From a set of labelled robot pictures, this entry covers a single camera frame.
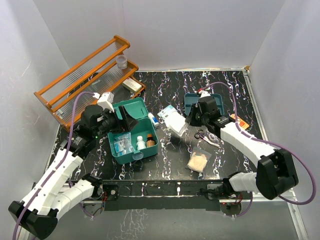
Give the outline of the white gauze pad packet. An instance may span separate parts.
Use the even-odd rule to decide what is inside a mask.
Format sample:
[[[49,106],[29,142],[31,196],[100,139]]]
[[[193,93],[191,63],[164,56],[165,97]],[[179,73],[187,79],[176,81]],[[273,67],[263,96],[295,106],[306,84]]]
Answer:
[[[177,111],[166,113],[164,121],[166,126],[179,137],[184,134],[188,127],[186,118],[180,115]]]

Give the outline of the bag of cotton balls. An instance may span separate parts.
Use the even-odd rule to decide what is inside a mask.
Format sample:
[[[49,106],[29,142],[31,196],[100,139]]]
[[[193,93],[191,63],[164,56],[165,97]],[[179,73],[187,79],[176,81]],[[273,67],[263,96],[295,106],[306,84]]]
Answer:
[[[194,147],[186,168],[197,173],[203,173],[211,156],[211,153],[201,148]]]

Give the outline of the brown medicine bottle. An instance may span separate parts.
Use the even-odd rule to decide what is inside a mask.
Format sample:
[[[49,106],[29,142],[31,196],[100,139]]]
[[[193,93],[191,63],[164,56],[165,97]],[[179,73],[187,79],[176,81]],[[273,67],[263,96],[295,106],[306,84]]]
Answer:
[[[148,148],[152,147],[152,146],[155,146],[156,145],[156,141],[155,139],[153,138],[153,135],[152,134],[148,134],[147,135],[147,141],[146,141],[146,146]]]

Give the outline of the blue cotton swab bag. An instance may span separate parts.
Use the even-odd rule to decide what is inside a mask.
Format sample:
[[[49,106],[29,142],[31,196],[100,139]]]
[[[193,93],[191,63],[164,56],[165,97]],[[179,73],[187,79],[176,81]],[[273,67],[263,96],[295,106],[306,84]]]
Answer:
[[[132,145],[132,138],[130,132],[116,136],[114,138],[113,146],[118,157],[129,153],[133,153],[135,151]]]

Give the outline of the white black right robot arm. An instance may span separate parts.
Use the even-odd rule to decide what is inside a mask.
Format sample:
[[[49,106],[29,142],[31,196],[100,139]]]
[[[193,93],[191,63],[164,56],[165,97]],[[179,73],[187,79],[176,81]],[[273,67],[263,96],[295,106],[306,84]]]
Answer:
[[[193,127],[205,126],[255,165],[256,172],[236,172],[223,179],[219,190],[226,197],[233,199],[240,192],[255,192],[273,200],[298,184],[292,154],[283,148],[276,149],[259,142],[246,130],[239,129],[232,117],[221,114],[212,96],[200,97],[192,104],[186,122]]]

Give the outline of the white plastic bottle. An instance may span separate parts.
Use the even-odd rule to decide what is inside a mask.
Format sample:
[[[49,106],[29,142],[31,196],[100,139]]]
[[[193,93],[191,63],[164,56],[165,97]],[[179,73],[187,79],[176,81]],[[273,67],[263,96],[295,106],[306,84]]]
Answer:
[[[139,151],[146,148],[146,143],[144,142],[144,139],[141,135],[137,136],[136,146],[137,146],[137,150]]]

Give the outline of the teal divider tray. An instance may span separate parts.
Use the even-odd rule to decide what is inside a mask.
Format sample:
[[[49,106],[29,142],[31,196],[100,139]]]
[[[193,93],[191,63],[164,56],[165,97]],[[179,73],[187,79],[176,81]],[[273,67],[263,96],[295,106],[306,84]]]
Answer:
[[[222,96],[220,94],[213,93],[211,96],[214,98],[217,108],[220,111],[221,115],[225,114]],[[196,104],[200,98],[200,95],[197,93],[186,93],[184,95],[184,110],[183,113],[187,117],[191,111],[191,107],[193,104]]]

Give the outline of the bandage roll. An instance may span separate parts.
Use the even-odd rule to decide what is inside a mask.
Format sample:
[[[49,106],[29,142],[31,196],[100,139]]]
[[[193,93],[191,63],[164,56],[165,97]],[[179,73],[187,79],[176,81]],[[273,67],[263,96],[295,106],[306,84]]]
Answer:
[[[151,112],[148,113],[148,118],[151,120],[151,122],[152,122],[152,124],[153,124],[155,129],[159,127],[158,120],[156,119],[156,117]]]

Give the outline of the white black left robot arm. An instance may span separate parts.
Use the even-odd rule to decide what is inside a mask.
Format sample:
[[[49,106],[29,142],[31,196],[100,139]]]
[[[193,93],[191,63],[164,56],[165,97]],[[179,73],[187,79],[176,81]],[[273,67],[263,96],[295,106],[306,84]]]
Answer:
[[[82,200],[99,199],[103,195],[102,180],[86,174],[65,193],[60,193],[72,172],[108,133],[122,134],[138,124],[121,105],[109,110],[97,104],[87,106],[80,120],[70,127],[69,137],[60,145],[47,171],[33,189],[20,201],[13,201],[8,211],[16,222],[40,240],[56,228],[59,219]]]

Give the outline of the black handled scissors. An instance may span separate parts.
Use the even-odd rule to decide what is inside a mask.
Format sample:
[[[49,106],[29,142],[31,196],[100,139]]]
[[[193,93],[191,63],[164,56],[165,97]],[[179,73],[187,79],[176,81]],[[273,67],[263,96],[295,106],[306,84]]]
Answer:
[[[206,136],[206,133],[205,133],[204,130],[199,129],[199,130],[194,134],[194,137],[195,137],[196,139],[204,139],[204,138],[206,138],[207,136]]]

